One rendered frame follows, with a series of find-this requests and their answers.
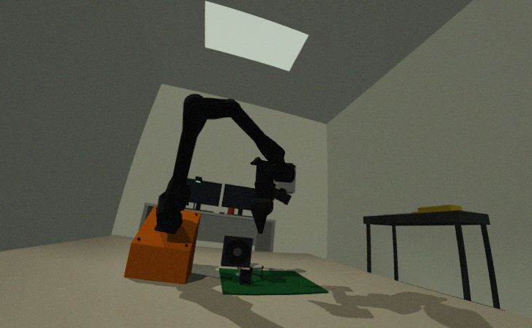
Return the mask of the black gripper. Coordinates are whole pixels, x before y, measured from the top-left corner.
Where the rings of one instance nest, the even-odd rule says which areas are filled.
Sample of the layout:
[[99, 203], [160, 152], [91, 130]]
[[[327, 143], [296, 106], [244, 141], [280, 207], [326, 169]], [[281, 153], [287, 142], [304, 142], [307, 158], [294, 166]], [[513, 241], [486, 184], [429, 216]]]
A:
[[273, 180], [256, 179], [254, 198], [250, 201], [251, 213], [259, 234], [263, 233], [267, 216], [273, 211], [273, 201], [270, 195], [273, 189]]

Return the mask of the black cable with plug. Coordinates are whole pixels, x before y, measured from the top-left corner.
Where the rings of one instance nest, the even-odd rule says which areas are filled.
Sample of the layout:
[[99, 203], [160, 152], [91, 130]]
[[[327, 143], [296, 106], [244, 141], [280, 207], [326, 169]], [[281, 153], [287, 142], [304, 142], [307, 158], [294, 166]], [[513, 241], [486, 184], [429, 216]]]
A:
[[[240, 278], [239, 278], [239, 281], [240, 281], [240, 285], [241, 284], [251, 284], [251, 271], [253, 271], [254, 268], [250, 267], [250, 269], [241, 269], [240, 270]], [[255, 272], [252, 272], [256, 275], [258, 275], [257, 273]], [[260, 276], [260, 275], [258, 275]]]

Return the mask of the green circuit board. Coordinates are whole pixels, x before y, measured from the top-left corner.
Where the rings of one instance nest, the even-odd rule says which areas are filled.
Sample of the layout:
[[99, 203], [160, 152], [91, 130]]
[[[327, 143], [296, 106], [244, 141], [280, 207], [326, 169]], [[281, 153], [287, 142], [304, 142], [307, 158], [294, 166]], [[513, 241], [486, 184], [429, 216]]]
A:
[[[298, 295], [329, 293], [296, 271], [251, 271], [251, 284], [240, 285], [240, 269], [219, 268], [223, 295]], [[262, 277], [261, 277], [262, 271]], [[255, 272], [258, 275], [252, 273]], [[261, 278], [260, 278], [261, 277]]]

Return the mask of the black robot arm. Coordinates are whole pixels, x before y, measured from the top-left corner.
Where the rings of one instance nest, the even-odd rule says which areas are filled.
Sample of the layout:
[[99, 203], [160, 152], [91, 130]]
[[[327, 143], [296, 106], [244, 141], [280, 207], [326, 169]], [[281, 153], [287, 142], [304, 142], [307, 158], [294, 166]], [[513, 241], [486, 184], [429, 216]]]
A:
[[[174, 173], [166, 191], [159, 195], [158, 209], [155, 211], [157, 225], [155, 231], [176, 234], [182, 225], [182, 214], [189, 206], [191, 182], [187, 182], [196, 138], [205, 122], [210, 119], [231, 117], [236, 124], [255, 142], [267, 159], [256, 157], [251, 165], [256, 165], [256, 179], [275, 180], [291, 183], [295, 179], [295, 165], [285, 163], [285, 151], [274, 140], [265, 135], [255, 122], [245, 113], [240, 104], [233, 99], [216, 99], [191, 94], [185, 98], [183, 106], [183, 124]], [[275, 165], [274, 165], [275, 164]]]

